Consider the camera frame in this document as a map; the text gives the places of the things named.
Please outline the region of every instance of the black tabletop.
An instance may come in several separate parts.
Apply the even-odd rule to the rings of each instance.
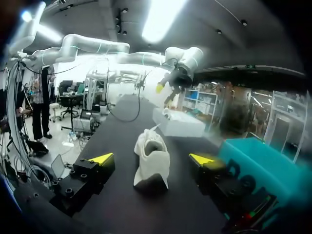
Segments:
[[[94,195],[75,219],[111,234],[217,234],[225,224],[208,196],[203,196],[192,179],[189,153],[217,153],[217,148],[202,138],[164,137],[170,153],[169,190],[158,198],[147,198],[133,188],[137,170],[134,146],[137,137],[155,126],[155,106],[141,100],[136,121],[124,123],[109,115],[91,137],[79,158],[94,158],[114,153],[116,170],[100,195]],[[122,119],[137,114],[137,96],[124,96],[112,110]]]

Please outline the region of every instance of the cable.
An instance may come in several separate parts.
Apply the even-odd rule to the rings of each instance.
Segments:
[[[178,60],[177,60],[176,58],[171,58],[171,59],[168,59],[167,61],[165,61],[164,63],[162,63],[160,66],[157,66],[157,67],[152,68],[152,69],[145,75],[145,77],[144,77],[142,83],[144,84],[145,79],[147,78],[147,76],[150,74],[151,71],[153,71],[155,68],[160,68],[160,67],[162,67],[164,64],[166,64],[166,63],[168,63],[169,61],[174,60],[174,59],[178,62]],[[109,110],[109,112],[111,113],[111,115],[114,116],[114,117],[115,117],[117,120],[119,120],[120,122],[130,123],[130,122],[135,121],[135,120],[138,118],[138,116],[139,116],[139,114],[140,114],[140,111],[141,111],[140,93],[141,93],[141,88],[142,88],[142,87],[139,87],[139,90],[138,90],[138,111],[137,111],[136,117],[135,117],[134,119],[132,119],[132,120],[120,119],[120,118],[118,118],[116,115],[114,115],[114,113],[110,110],[110,108],[109,108],[109,106],[108,106],[108,104],[107,104],[108,73],[109,73],[109,60],[108,60],[108,71],[107,71],[107,83],[106,83],[106,90],[105,90],[105,102],[106,102],[107,109]]]
[[[61,72],[56,72],[56,73],[51,73],[51,74],[48,74],[48,75],[55,75],[55,74],[60,74],[60,73],[63,73],[63,72],[68,72],[68,71],[70,71],[70,70],[72,70],[72,69],[74,69],[74,68],[76,68],[76,67],[82,65],[83,63],[84,63],[84,62],[82,62],[82,63],[80,63],[80,64],[76,65],[75,67],[72,67],[72,68],[70,68],[70,69],[68,69],[68,70],[61,71]],[[31,71],[31,72],[33,72],[33,73],[35,73],[35,74],[38,74],[38,75],[41,75],[41,74],[42,74],[42,73],[40,73],[40,72],[35,72],[35,71],[31,70],[29,67],[26,66],[25,63],[23,64],[23,66],[24,66],[27,70],[29,70],[29,71]]]
[[[17,62],[13,65],[12,70],[11,70],[11,71],[16,70],[15,82],[17,81],[17,75],[18,75],[19,66],[20,66],[19,61],[17,61]],[[14,105],[15,105],[16,99],[17,99],[17,92],[16,92],[16,91],[17,91],[17,88],[18,88],[18,85],[15,85],[14,93],[13,93]],[[19,133],[19,130],[17,129],[17,118],[16,118],[16,117],[14,118],[14,127],[15,127],[15,129],[14,129],[15,132],[16,132],[16,133]],[[14,142],[13,140],[12,140],[12,142],[13,142],[13,145],[15,146],[15,148],[16,148],[16,150],[17,150],[17,152],[18,152],[18,155],[20,156],[21,161],[24,163],[24,165],[27,164],[30,168],[32,168],[30,162],[29,162],[29,161],[25,162],[25,159],[21,157],[21,153],[20,153],[20,152],[21,152],[20,142],[18,141],[19,149],[17,148],[17,146],[16,146],[16,144],[15,144],[15,142]]]

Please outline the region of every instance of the white foam block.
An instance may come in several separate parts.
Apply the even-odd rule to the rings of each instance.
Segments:
[[[167,137],[202,137],[206,125],[200,120],[180,111],[169,110],[170,119],[163,115],[163,110],[153,110],[153,121]]]

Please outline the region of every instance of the ceiling light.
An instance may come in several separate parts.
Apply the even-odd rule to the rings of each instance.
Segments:
[[[248,24],[247,24],[247,21],[245,21],[244,19],[242,19],[240,22],[241,22],[242,25],[244,25],[244,26],[247,26],[247,25],[248,25]]]
[[[60,36],[60,34],[58,34],[56,31],[46,26],[43,26],[41,24],[38,25],[37,31],[55,42],[62,40],[62,37]]]
[[[25,22],[29,22],[32,20],[32,16],[28,11],[24,11],[21,15],[21,18],[25,21]],[[62,37],[60,34],[58,34],[57,32],[55,32],[54,30],[43,26],[41,24],[38,25],[37,28],[37,32],[43,34],[44,36],[46,36],[48,39],[51,39],[55,42],[58,42],[60,40],[62,40]]]
[[[257,93],[257,92],[255,92],[255,94],[258,94],[258,95],[262,95],[262,96],[266,96],[266,97],[272,97],[271,95],[267,95],[267,94],[262,94],[262,93]]]
[[[21,18],[25,21],[25,22],[29,22],[31,21],[33,18],[31,16],[31,14],[28,11],[24,11],[21,15]]]
[[[152,0],[142,37],[149,42],[161,41],[187,0]]]
[[[258,103],[259,106],[261,106],[263,108],[263,106],[260,104],[260,102],[255,97],[253,97],[253,99],[256,101],[256,103]]]

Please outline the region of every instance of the black cable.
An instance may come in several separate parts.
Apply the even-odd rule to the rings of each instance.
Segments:
[[[160,68],[160,67],[162,67],[164,64],[168,63],[169,61],[171,61],[171,60],[173,60],[173,59],[177,61],[176,58],[171,58],[171,59],[165,61],[164,63],[162,63],[161,65],[152,68],[152,69],[145,75],[145,77],[144,77],[142,83],[144,84],[145,79],[147,78],[147,76],[150,74],[151,71],[153,71],[155,68]],[[117,120],[119,120],[119,121],[121,121],[121,122],[130,123],[130,122],[135,121],[135,120],[137,119],[137,117],[139,116],[140,111],[141,111],[140,92],[141,92],[141,88],[142,88],[142,87],[139,87],[139,90],[138,90],[138,111],[137,111],[136,117],[135,117],[134,119],[132,119],[132,120],[120,119],[120,118],[118,118],[116,115],[114,115],[114,114],[112,113],[112,111],[110,110],[110,108],[108,107],[108,103],[107,103],[108,74],[109,74],[109,60],[108,60],[107,82],[106,82],[106,89],[105,89],[105,102],[106,102],[107,109],[108,109],[109,112],[112,114],[112,116],[114,116]]]
[[[48,74],[48,75],[55,75],[55,74],[60,74],[60,73],[63,73],[63,72],[68,72],[68,71],[70,71],[70,70],[72,70],[72,69],[74,69],[74,68],[76,68],[76,67],[78,67],[78,66],[80,66],[80,65],[81,65],[81,64],[78,64],[77,66],[72,67],[72,68],[70,68],[70,69],[68,69],[68,70],[61,71],[61,72],[56,72],[56,73],[51,73],[51,74]],[[38,74],[38,75],[41,75],[41,74],[42,74],[42,73],[40,73],[40,72],[35,72],[35,71],[31,70],[30,68],[28,68],[28,67],[26,66],[26,64],[23,64],[23,66],[24,66],[27,70],[29,70],[29,71],[31,71],[31,72],[33,72],[33,73],[35,73],[35,74]]]
[[[17,69],[16,69],[16,76],[15,76],[15,81],[17,81],[17,76],[18,76],[18,69],[19,69],[19,67],[20,67],[20,64],[19,64],[19,61],[18,61],[18,66],[17,66]],[[14,88],[14,93],[13,93],[13,97],[14,97],[14,105],[16,104],[16,100],[17,100],[17,93],[16,93],[16,90],[18,89],[18,85],[17,86],[15,86],[15,88]],[[15,127],[15,132],[17,132],[18,134],[20,133],[19,132],[19,130],[18,130],[18,128],[16,129],[16,127],[17,127],[17,118],[14,118],[14,127]],[[16,144],[15,144],[15,142],[12,140],[12,142],[13,142],[13,145],[15,146],[15,148],[16,148],[16,150],[17,150],[17,152],[18,152],[18,155],[20,156],[20,162],[21,162],[21,164],[22,164],[22,162],[24,163],[24,165],[26,166],[26,164],[28,164],[29,165],[29,167],[30,167],[30,170],[34,173],[34,175],[37,177],[37,175],[36,175],[36,173],[34,172],[34,169],[32,168],[32,166],[30,165],[30,163],[29,162],[25,162],[25,160],[21,157],[21,153],[20,153],[20,150],[21,150],[21,148],[20,148],[20,142],[18,141],[18,144],[19,144],[19,149],[17,148],[17,146],[16,146]]]

